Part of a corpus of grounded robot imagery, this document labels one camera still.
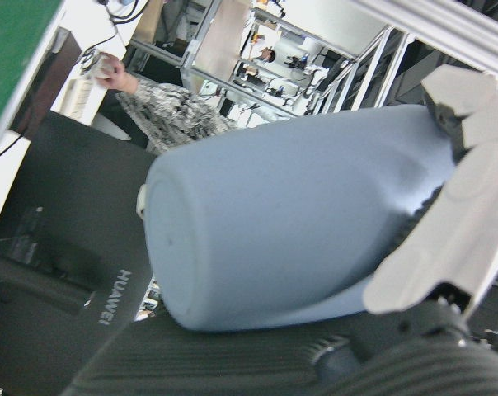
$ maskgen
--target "green board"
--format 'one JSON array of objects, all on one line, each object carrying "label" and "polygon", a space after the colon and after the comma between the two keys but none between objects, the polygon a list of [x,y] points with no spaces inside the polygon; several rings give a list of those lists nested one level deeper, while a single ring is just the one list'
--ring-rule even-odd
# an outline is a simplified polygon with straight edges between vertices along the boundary
[{"label": "green board", "polygon": [[0,0],[0,115],[62,0]]}]

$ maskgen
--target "person's hand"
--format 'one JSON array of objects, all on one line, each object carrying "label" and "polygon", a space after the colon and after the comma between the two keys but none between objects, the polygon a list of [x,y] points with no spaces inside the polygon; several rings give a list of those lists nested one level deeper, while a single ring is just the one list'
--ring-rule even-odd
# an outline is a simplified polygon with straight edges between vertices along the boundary
[{"label": "person's hand", "polygon": [[106,78],[97,78],[96,80],[105,88],[116,89],[127,93],[135,93],[138,86],[138,79],[129,73],[126,73],[123,63],[114,55],[101,53],[105,56],[102,60],[102,72]]}]

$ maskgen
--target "patterned sleeve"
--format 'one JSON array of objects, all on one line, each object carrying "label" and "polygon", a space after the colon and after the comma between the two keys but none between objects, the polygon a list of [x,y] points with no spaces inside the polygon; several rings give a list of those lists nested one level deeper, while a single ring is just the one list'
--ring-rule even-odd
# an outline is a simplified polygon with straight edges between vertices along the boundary
[{"label": "patterned sleeve", "polygon": [[235,128],[201,97],[176,85],[139,79],[134,95],[117,97],[160,153]]}]

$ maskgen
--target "black cable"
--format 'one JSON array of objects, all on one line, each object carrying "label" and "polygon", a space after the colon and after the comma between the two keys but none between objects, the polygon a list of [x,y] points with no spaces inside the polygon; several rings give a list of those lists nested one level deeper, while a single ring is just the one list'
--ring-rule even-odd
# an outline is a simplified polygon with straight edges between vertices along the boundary
[{"label": "black cable", "polygon": [[123,21],[112,21],[112,22],[114,23],[114,25],[121,25],[121,24],[129,23],[131,21],[136,20],[137,18],[139,18],[141,16],[141,14],[143,14],[144,10],[146,9],[146,7],[148,7],[149,3],[150,3],[150,0],[147,0],[147,2],[144,4],[143,8],[141,8],[141,10],[137,14],[132,16],[130,19],[126,19]]},{"label": "black cable", "polygon": [[86,74],[87,72],[89,72],[92,69],[93,65],[96,64],[97,61],[99,60],[99,58],[96,56],[97,55],[96,47],[98,45],[104,44],[104,43],[114,39],[118,35],[119,30],[117,29],[117,26],[115,26],[115,24],[113,24],[113,22],[112,22],[112,26],[114,27],[114,30],[115,30],[112,37],[108,37],[107,39],[105,39],[103,41],[99,41],[98,43],[89,46],[88,48],[86,48],[84,50],[82,55],[78,58],[77,63],[80,62],[82,65],[82,67],[81,67],[82,74]]},{"label": "black cable", "polygon": [[28,99],[29,99],[29,120],[27,121],[27,123],[24,125],[23,129],[21,130],[21,132],[18,132],[19,133],[19,136],[14,139],[14,141],[11,142],[11,144],[9,144],[4,150],[2,150],[2,152],[0,153],[0,157],[5,154],[7,151],[9,151],[10,149],[12,149],[12,147],[18,143],[20,141],[21,138],[24,137],[24,135],[26,134],[27,130],[29,129],[29,126],[31,125],[31,122],[33,121],[33,116],[35,114],[34,112],[34,107],[33,107],[33,92],[31,91],[31,89],[29,89],[29,91],[27,92],[27,96],[28,96]]},{"label": "black cable", "polygon": [[134,0],[134,6],[132,7],[132,11],[130,11],[128,13],[128,15],[124,15],[124,16],[112,14],[110,9],[108,8],[107,4],[104,7],[106,7],[106,12],[108,12],[108,15],[110,15],[111,18],[113,18],[113,19],[128,19],[134,14],[134,11],[138,5],[139,5],[139,0]]},{"label": "black cable", "polygon": [[20,136],[18,136],[11,144],[9,144],[1,153],[0,153],[0,157],[5,154],[7,151],[9,151],[12,146],[14,146],[16,143],[18,143],[18,140],[20,140],[24,135],[21,134]]}]

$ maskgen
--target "white wall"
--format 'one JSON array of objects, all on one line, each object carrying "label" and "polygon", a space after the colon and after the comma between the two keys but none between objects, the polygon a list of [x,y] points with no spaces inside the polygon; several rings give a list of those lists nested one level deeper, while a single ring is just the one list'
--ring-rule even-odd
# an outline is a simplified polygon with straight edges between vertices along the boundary
[{"label": "white wall", "polygon": [[285,20],[359,54],[385,23],[356,9],[354,0],[287,0]]}]

